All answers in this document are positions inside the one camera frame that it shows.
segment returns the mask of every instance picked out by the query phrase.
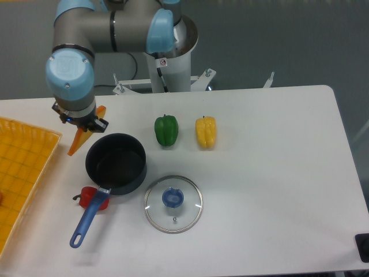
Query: black saucepan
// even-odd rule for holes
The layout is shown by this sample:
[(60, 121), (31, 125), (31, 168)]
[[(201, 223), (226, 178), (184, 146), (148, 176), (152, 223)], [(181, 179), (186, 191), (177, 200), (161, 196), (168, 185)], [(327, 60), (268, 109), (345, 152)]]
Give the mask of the black saucepan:
[(97, 210), (109, 194), (127, 194), (142, 184), (147, 172), (144, 147), (128, 134), (109, 134), (91, 146), (86, 156), (86, 170), (100, 187), (70, 240), (73, 248), (81, 246)]

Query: pot handle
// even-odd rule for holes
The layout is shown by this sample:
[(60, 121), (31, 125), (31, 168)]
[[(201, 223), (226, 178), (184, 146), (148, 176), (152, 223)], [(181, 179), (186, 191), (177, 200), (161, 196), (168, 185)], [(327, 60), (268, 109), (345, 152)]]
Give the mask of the pot handle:
[(72, 248), (78, 248), (81, 246), (97, 211), (104, 201), (109, 198), (109, 192), (110, 190), (99, 188), (99, 190), (93, 195), (90, 204), (85, 210), (76, 230), (74, 231), (74, 234), (70, 239), (69, 245)]

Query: blue handle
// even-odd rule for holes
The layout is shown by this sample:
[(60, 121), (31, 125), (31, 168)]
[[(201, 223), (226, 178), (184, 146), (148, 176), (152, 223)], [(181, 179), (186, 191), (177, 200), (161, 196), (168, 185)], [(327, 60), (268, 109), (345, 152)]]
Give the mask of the blue handle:
[(78, 248), (81, 246), (83, 239), (86, 236), (86, 233), (92, 223), (93, 218), (95, 217), (97, 211), (100, 206), (104, 203), (105, 200), (109, 198), (109, 194), (98, 190), (92, 197), (90, 204), (85, 210), (74, 234), (72, 235), (69, 245), (73, 248)]
[(178, 208), (182, 205), (185, 197), (180, 189), (168, 188), (164, 191), (161, 199), (165, 206), (169, 208)]

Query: black cable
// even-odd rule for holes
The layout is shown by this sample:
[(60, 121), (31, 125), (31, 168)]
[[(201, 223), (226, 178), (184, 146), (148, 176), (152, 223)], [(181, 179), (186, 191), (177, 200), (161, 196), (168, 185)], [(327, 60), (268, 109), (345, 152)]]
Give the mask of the black cable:
[(136, 70), (134, 71), (133, 77), (131, 78), (131, 80), (135, 79), (136, 75), (137, 75), (137, 70), (138, 70), (138, 65), (137, 65), (137, 60), (136, 58), (131, 54), (131, 53), (127, 53), (128, 55), (130, 55), (134, 61), (134, 64), (136, 66)]
[(102, 87), (107, 87), (107, 88), (115, 88), (116, 85), (94, 85), (94, 88), (102, 88)]
[[(137, 70), (138, 70), (138, 63), (137, 63), (137, 60), (136, 58), (131, 54), (131, 53), (126, 53), (128, 55), (130, 55), (134, 61), (134, 64), (135, 64), (135, 71), (134, 71), (134, 74), (133, 74), (133, 77), (131, 78), (131, 80), (135, 79), (136, 75), (137, 75)], [(108, 88), (111, 88), (111, 87), (116, 87), (116, 85), (94, 85), (93, 86), (94, 88), (101, 88), (101, 87), (108, 87)]]
[[(158, 59), (159, 56), (157, 53), (154, 53), (154, 58), (155, 59)], [(157, 74), (159, 75), (159, 77), (161, 78), (161, 83), (163, 85), (163, 88), (164, 88), (164, 92), (169, 92), (168, 90), (168, 87), (167, 87), (167, 84), (165, 83), (165, 80), (164, 80), (164, 77), (163, 77), (163, 74), (161, 72), (161, 68), (156, 68), (156, 71), (157, 71)]]

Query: light blue joint cover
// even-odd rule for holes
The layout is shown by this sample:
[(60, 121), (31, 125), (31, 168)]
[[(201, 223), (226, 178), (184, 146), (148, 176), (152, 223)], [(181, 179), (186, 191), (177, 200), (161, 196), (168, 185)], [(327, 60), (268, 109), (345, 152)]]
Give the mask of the light blue joint cover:
[(154, 15), (146, 40), (146, 52), (167, 52), (174, 45), (173, 13), (160, 9)]
[(61, 0), (58, 4), (55, 20), (57, 20), (63, 12), (75, 8), (87, 8), (96, 11), (95, 5), (90, 0)]
[(93, 88), (93, 67), (84, 54), (75, 49), (61, 49), (46, 63), (46, 81), (54, 95), (66, 101), (85, 97)]
[(101, 7), (101, 10), (102, 10), (103, 12), (107, 12), (107, 11), (109, 11), (109, 10), (108, 10), (108, 8), (107, 8), (107, 7), (106, 7), (106, 5), (105, 5), (104, 0), (100, 0), (100, 7)]
[(179, 2), (180, 0), (164, 0), (163, 1), (164, 4), (169, 4), (169, 5), (178, 4)]

